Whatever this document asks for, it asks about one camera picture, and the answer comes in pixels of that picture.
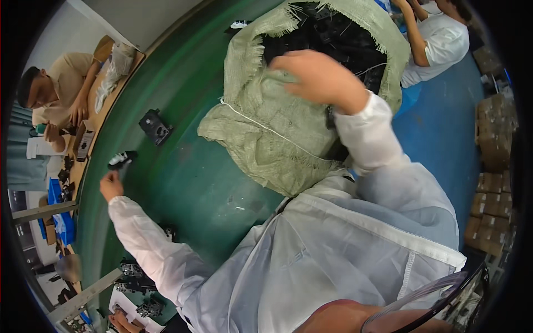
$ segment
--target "man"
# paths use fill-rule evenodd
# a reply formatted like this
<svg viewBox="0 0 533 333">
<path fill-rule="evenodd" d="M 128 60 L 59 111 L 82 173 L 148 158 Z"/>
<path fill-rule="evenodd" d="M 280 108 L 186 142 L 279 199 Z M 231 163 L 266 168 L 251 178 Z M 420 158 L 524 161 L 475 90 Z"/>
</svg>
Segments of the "man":
<svg viewBox="0 0 533 333">
<path fill-rule="evenodd" d="M 435 0 L 441 10 L 436 15 L 428 14 L 417 0 L 410 0 L 412 8 L 407 0 L 392 1 L 403 13 L 411 45 L 411 59 L 401 79 L 403 88 L 434 78 L 466 55 L 470 46 L 466 25 L 472 15 L 462 0 Z"/>
<path fill-rule="evenodd" d="M 463 267 L 453 206 L 433 175 L 403 153 L 387 103 L 349 70 L 311 50 L 288 52 L 270 66 L 298 78 L 286 84 L 289 92 L 336 105 L 335 124 L 355 161 L 358 183 L 346 169 L 329 173 L 282 213 L 252 227 L 213 273 L 188 245 L 170 242 L 124 197 L 118 173 L 110 172 L 100 191 L 118 239 L 195 332 L 404 327 L 421 311 L 392 313 L 399 313 L 399 320 L 370 316 Z M 434 301 L 420 301 L 416 308 Z M 437 319 L 419 329 L 451 332 Z"/>
<path fill-rule="evenodd" d="M 88 118 L 87 96 L 100 70 L 92 54 L 66 53 L 47 72 L 30 67 L 20 79 L 17 95 L 22 107 L 33 110 L 32 123 L 46 124 L 45 140 L 65 150 L 60 128 L 77 127 Z"/>
</svg>

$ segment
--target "beige shirt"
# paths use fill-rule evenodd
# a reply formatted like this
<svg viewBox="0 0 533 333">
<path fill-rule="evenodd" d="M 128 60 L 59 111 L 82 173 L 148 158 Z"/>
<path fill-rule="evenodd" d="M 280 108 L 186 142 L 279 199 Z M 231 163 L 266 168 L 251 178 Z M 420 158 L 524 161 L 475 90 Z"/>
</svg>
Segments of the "beige shirt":
<svg viewBox="0 0 533 333">
<path fill-rule="evenodd" d="M 71 52 L 60 56 L 46 73 L 54 83 L 59 100 L 33 110 L 31 122 L 34 126 L 51 123 L 66 128 L 70 119 L 70 106 L 83 86 L 85 76 L 93 63 L 93 55 Z"/>
</svg>

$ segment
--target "paper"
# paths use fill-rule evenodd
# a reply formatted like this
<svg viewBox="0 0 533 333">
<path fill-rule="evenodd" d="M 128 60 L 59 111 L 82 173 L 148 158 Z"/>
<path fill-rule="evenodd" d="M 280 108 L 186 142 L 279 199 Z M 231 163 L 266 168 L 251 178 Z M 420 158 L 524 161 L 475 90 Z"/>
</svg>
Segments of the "paper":
<svg viewBox="0 0 533 333">
<path fill-rule="evenodd" d="M 36 158 L 37 155 L 45 156 L 64 156 L 67 152 L 67 144 L 65 144 L 65 149 L 62 152 L 56 152 L 52 149 L 50 143 L 44 140 L 43 136 L 31 137 L 28 139 L 28 145 L 26 147 L 26 158 Z"/>
<path fill-rule="evenodd" d="M 147 333 L 160 333 L 165 328 L 164 326 L 159 325 L 149 317 L 141 317 L 136 311 L 137 305 L 133 304 L 133 302 L 130 301 L 126 297 L 126 295 L 124 295 L 120 291 L 117 291 L 117 289 L 113 287 L 113 292 L 111 293 L 111 300 L 109 301 L 109 311 L 111 313 L 115 312 L 115 310 L 113 309 L 115 304 L 120 305 L 120 307 L 128 314 L 126 316 L 126 319 L 128 319 L 129 322 L 132 322 L 134 319 L 137 319 L 141 324 L 143 324 Z"/>
</svg>

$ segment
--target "hair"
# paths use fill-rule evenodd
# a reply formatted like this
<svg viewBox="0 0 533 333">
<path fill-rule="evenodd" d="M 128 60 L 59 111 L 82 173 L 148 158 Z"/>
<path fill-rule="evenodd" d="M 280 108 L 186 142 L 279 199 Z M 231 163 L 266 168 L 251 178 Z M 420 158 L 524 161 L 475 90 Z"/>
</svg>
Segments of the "hair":
<svg viewBox="0 0 533 333">
<path fill-rule="evenodd" d="M 455 8 L 457 8 L 459 16 L 462 17 L 466 22 L 472 19 L 472 13 L 464 4 L 463 0 L 450 0 L 450 2 L 455 6 Z"/>
<path fill-rule="evenodd" d="M 24 72 L 24 74 L 20 78 L 19 87 L 17 89 L 17 99 L 20 106 L 22 106 L 23 108 L 27 107 L 26 104 L 28 103 L 31 84 L 40 72 L 40 69 L 35 66 L 32 66 L 28 68 L 28 70 L 26 70 L 26 72 Z"/>
</svg>

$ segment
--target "glasses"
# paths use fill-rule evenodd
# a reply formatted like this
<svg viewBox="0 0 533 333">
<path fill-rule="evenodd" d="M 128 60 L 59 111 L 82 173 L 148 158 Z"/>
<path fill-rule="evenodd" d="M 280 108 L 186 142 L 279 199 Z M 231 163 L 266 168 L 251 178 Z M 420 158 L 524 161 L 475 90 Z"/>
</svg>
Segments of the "glasses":
<svg viewBox="0 0 533 333">
<path fill-rule="evenodd" d="M 488 271 L 484 263 L 472 275 L 457 272 L 419 288 L 409 295 L 386 306 L 380 312 L 370 316 L 361 327 L 361 333 L 404 333 L 411 332 L 430 319 L 446 319 L 433 321 L 428 326 L 450 327 L 452 314 L 457 315 L 458 296 L 469 297 L 473 288 L 481 280 L 483 299 L 487 298 Z M 468 331 L 473 319 L 478 317 L 481 302 L 470 313 L 470 320 L 464 331 Z"/>
</svg>

